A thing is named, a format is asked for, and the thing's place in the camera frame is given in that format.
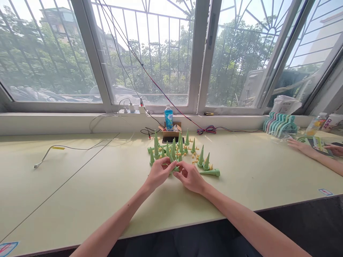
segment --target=yellow plastic part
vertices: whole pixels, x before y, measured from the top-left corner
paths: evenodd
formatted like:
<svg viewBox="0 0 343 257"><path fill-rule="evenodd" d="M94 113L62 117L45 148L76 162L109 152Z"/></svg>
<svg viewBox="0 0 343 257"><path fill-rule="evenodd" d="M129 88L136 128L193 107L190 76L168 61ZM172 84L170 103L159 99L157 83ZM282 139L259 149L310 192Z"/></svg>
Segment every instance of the yellow plastic part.
<svg viewBox="0 0 343 257"><path fill-rule="evenodd" d="M65 147L58 147L58 146L53 146L52 149L57 149L57 150L64 150Z"/></svg>

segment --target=green plastic spike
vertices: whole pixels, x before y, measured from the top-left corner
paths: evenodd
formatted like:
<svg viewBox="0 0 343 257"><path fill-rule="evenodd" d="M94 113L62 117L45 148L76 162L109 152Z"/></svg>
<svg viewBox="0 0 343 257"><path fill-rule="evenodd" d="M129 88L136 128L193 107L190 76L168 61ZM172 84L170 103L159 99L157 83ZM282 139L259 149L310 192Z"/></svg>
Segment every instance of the green plastic spike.
<svg viewBox="0 0 343 257"><path fill-rule="evenodd" d="M187 134L186 134L185 145L189 146L188 129L187 129Z"/></svg>
<svg viewBox="0 0 343 257"><path fill-rule="evenodd" d="M160 157L160 153L158 151L157 140L155 140L154 144L155 144L155 147L154 147L154 157L155 157L155 159L158 159Z"/></svg>
<svg viewBox="0 0 343 257"><path fill-rule="evenodd" d="M201 153L199 156L198 167L202 168L203 165L204 165L204 145L203 145L203 148L201 149Z"/></svg>
<svg viewBox="0 0 343 257"><path fill-rule="evenodd" d="M154 138L154 140L156 141L156 143L157 143L157 147L160 147L161 145L160 145L160 143L158 142L158 138L157 138L157 132L156 132L156 130L155 130L155 138Z"/></svg>
<svg viewBox="0 0 343 257"><path fill-rule="evenodd" d="M169 152L169 147L166 148L166 152L167 152L167 155L169 156L170 163L172 163L172 162L174 161L174 159L173 159L173 157L172 157L172 154ZM179 168L178 168L178 167L175 167L175 168L170 172L170 174L172 174L173 171L179 172Z"/></svg>
<svg viewBox="0 0 343 257"><path fill-rule="evenodd" d="M165 155L169 157L169 145L168 145L168 141L167 141L167 146L165 148Z"/></svg>
<svg viewBox="0 0 343 257"><path fill-rule="evenodd" d="M175 138L173 139L173 144L171 145L171 149L172 149L172 151L170 153L171 153L173 159L176 159L176 155L175 155L175 150L176 150Z"/></svg>
<svg viewBox="0 0 343 257"><path fill-rule="evenodd" d="M210 153L208 153L207 159L206 159L206 161L205 161L205 163L203 165L203 169L205 171L210 170L209 162L210 162Z"/></svg>
<svg viewBox="0 0 343 257"><path fill-rule="evenodd" d="M195 153L195 138L193 140L192 150L190 152Z"/></svg>
<svg viewBox="0 0 343 257"><path fill-rule="evenodd" d="M162 154L161 154L161 158L164 158L165 154L164 154L164 149L162 148Z"/></svg>
<svg viewBox="0 0 343 257"><path fill-rule="evenodd" d="M148 147L148 153L149 153L149 154L150 154L150 151L151 151L151 150L155 150L155 148L154 148L154 147Z"/></svg>
<svg viewBox="0 0 343 257"><path fill-rule="evenodd" d="M152 166L155 162L155 159L154 159L154 155L153 155L153 152L150 151L150 166Z"/></svg>
<svg viewBox="0 0 343 257"><path fill-rule="evenodd" d="M178 141L178 147L180 148L180 144L182 142L182 135L181 132L179 132L179 141Z"/></svg>
<svg viewBox="0 0 343 257"><path fill-rule="evenodd" d="M185 152L184 148L183 148L183 142L182 142L182 137L181 137L181 141L180 141L180 145L179 145L179 153L183 154Z"/></svg>
<svg viewBox="0 0 343 257"><path fill-rule="evenodd" d="M216 177L220 177L220 171L219 169L209 170L209 171L200 171L200 174L204 175L214 175Z"/></svg>

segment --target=person's hand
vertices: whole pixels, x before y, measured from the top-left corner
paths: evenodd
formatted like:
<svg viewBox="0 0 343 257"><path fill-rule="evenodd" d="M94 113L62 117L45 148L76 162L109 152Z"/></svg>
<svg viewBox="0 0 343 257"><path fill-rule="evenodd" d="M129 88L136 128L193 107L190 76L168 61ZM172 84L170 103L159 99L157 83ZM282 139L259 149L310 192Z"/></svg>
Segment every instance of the person's hand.
<svg viewBox="0 0 343 257"><path fill-rule="evenodd" d="M156 188L162 185L164 181L166 181L170 172L176 167L176 164L177 161L170 163L169 157L157 159L151 167L151 171L145 181L145 185L154 191Z"/></svg>
<svg viewBox="0 0 343 257"><path fill-rule="evenodd" d="M292 148L295 148L301 151L303 154L307 155L308 157L312 159L316 159L321 154L321 153L318 153L312 146L299 142L295 139L289 139L288 145Z"/></svg>
<svg viewBox="0 0 343 257"><path fill-rule="evenodd" d="M330 149L334 155L343 156L343 147L336 145L324 146L325 149Z"/></svg>
<svg viewBox="0 0 343 257"><path fill-rule="evenodd" d="M178 162L177 166L179 167L180 172L174 172L173 175L190 191L202 194L207 182L200 175L197 168L184 161Z"/></svg>

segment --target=light green desk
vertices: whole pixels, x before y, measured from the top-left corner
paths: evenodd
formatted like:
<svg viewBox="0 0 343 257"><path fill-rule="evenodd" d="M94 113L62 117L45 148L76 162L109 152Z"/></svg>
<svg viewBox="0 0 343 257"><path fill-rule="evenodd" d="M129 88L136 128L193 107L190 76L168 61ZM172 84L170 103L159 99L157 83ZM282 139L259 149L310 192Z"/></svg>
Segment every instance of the light green desk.
<svg viewBox="0 0 343 257"><path fill-rule="evenodd" d="M50 150L52 145L90 148L115 134L0 137L0 241L36 210L109 141L88 151Z"/></svg>
<svg viewBox="0 0 343 257"><path fill-rule="evenodd" d="M321 188L343 194L343 177L265 133L219 131L195 137L221 171L220 177L205 180L251 210L324 198ZM132 142L119 144L109 143L6 238L20 241L10 256L79 245L138 190L150 171L147 147L153 140L136 134ZM190 154L185 160L192 161ZM222 218L210 202L170 176L139 208L122 238Z"/></svg>

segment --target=power strip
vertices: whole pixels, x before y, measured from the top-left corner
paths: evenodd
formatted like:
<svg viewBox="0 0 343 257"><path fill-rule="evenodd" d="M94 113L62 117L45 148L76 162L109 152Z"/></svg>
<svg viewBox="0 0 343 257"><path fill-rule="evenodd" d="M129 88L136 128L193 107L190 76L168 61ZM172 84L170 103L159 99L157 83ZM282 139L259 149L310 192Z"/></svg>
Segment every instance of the power strip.
<svg viewBox="0 0 343 257"><path fill-rule="evenodd" d="M123 116L123 117L135 117L135 116L139 116L139 117L141 117L141 116L148 116L148 113L147 112L145 112L145 113L140 113L139 112L139 110L135 110L135 112L130 112L130 110L128 110L128 112L127 113L124 113L124 109L121 109L120 111L119 111L119 115L120 116Z"/></svg>

